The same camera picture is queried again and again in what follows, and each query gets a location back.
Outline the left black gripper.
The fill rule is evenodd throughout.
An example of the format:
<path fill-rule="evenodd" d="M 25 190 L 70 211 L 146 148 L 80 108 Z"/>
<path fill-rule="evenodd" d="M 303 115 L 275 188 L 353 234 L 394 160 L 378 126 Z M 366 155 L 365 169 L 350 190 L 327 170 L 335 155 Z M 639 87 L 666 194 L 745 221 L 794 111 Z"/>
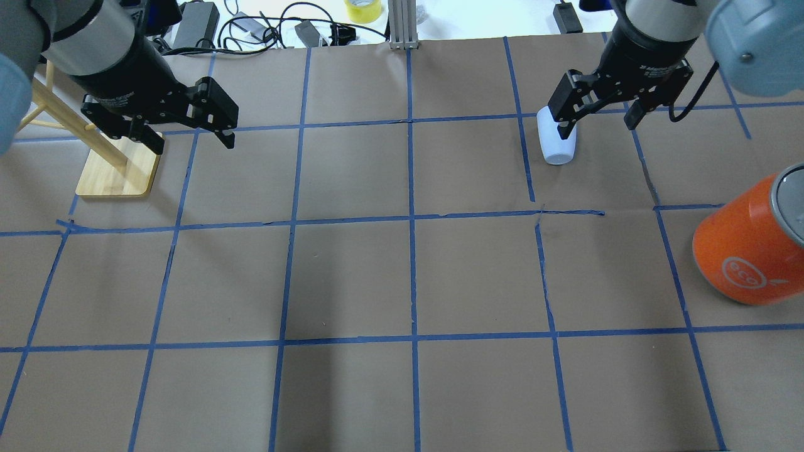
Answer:
<path fill-rule="evenodd" d="M 204 128 L 227 149 L 234 149 L 239 107 L 212 77 L 194 86 L 173 74 L 163 55 L 142 35 L 135 35 L 126 54 L 102 72 L 81 75 L 87 92 L 81 110 L 104 134 L 126 136 L 162 155 L 165 140 L 150 124 L 179 123 Z"/>

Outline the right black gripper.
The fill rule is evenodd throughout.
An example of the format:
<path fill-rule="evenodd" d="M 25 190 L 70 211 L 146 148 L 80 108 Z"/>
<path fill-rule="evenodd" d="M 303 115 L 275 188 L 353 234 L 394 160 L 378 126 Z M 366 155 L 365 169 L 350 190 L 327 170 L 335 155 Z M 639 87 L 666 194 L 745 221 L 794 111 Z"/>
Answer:
<path fill-rule="evenodd" d="M 629 101 L 624 122 L 635 131 L 646 115 L 678 99 L 694 71 L 685 57 L 694 40 L 666 42 L 649 37 L 630 22 L 617 22 L 597 68 L 563 74 L 548 107 L 561 140 L 575 123 L 607 105 Z"/>

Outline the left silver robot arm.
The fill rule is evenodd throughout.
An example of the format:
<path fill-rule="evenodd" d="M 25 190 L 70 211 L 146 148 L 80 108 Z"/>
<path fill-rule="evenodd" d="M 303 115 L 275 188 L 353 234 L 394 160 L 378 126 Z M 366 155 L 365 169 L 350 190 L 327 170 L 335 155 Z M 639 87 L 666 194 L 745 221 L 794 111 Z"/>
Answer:
<path fill-rule="evenodd" d="M 175 1 L 3 1 L 1 149 L 6 152 L 33 100 L 41 60 L 86 93 L 81 111 L 110 139 L 161 155 L 152 125 L 204 129 L 232 149 L 239 108 L 212 77 L 181 83 L 148 39 L 179 23 Z"/>

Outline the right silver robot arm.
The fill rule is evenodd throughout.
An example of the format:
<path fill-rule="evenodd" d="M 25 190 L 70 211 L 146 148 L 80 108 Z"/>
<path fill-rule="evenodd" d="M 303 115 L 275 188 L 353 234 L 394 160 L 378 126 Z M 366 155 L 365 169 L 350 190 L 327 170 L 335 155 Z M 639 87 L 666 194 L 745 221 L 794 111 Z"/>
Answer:
<path fill-rule="evenodd" d="M 627 129 L 675 105 L 694 74 L 687 52 L 704 37 L 733 89 L 781 97 L 802 89 L 801 1 L 608 1 L 617 20 L 597 68 L 566 71 L 540 117 L 540 134 L 569 139 L 577 123 L 628 101 Z"/>

